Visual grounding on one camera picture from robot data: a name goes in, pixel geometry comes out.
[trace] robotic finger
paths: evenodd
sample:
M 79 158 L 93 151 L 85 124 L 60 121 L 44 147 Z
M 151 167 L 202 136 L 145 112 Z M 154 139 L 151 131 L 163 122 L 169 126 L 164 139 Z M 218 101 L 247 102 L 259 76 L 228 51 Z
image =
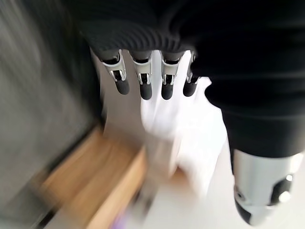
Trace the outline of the robotic finger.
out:
M 137 73 L 141 97 L 149 100 L 152 97 L 152 51 L 129 51 Z
M 100 53 L 102 64 L 114 79 L 116 88 L 121 94 L 128 94 L 129 84 L 126 79 L 125 63 L 121 50 Z
M 199 80 L 199 76 L 193 75 L 193 73 L 190 69 L 191 64 L 194 60 L 195 60 L 195 54 L 194 54 L 194 52 L 192 52 L 189 68 L 187 71 L 187 75 L 186 75 L 186 79 L 185 79 L 185 83 L 184 83 L 184 87 L 183 87 L 183 94 L 186 97 L 190 97 L 194 94 L 196 87 L 197 87 L 198 80 Z
M 238 213 L 251 226 L 257 226 L 290 199 L 294 174 L 303 153 L 268 158 L 234 150 L 234 199 Z
M 168 53 L 161 52 L 162 57 L 162 90 L 161 95 L 165 100 L 169 100 L 173 95 L 173 83 L 177 75 L 179 62 L 184 52 Z

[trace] black sleeve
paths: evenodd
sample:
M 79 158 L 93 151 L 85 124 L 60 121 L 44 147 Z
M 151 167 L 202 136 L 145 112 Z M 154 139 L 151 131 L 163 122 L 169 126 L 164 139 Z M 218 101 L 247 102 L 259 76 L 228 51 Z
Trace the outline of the black sleeve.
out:
M 305 148 L 304 0 L 63 0 L 99 57 L 194 49 L 231 148 L 284 157 Z
M 199 15 L 192 70 L 212 81 L 205 94 L 222 110 L 230 147 L 266 157 L 300 153 L 305 1 L 213 2 Z M 190 28 L 182 35 L 195 34 Z

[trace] purple object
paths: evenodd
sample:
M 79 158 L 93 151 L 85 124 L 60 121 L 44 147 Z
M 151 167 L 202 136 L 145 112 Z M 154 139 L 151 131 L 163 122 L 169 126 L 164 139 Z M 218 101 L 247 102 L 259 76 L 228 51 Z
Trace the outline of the purple object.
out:
M 125 225 L 125 217 L 124 217 L 124 215 L 122 214 L 122 215 L 119 215 L 119 216 L 115 219 L 115 221 L 114 221 L 114 223 L 113 223 L 111 229 L 124 229 L 124 225 Z

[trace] wooden surface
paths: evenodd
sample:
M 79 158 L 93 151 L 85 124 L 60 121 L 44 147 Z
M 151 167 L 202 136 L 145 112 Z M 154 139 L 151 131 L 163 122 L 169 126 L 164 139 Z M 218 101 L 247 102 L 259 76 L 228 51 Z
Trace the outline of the wooden surface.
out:
M 142 185 L 146 170 L 144 149 L 105 138 L 96 128 L 40 189 L 84 228 L 107 229 Z

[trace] robotic hand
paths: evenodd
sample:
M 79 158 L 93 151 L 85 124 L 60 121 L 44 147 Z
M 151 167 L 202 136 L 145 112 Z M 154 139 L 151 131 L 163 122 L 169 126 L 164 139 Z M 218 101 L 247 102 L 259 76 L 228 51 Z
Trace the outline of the robotic hand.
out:
M 257 225 L 289 200 L 305 149 L 303 0 L 62 1 L 122 94 L 122 59 L 104 52 L 130 51 L 149 99 L 150 51 L 162 51 L 170 99 L 180 57 L 195 51 L 183 93 L 191 96 L 199 77 L 212 81 L 205 95 L 223 113 L 239 214 Z

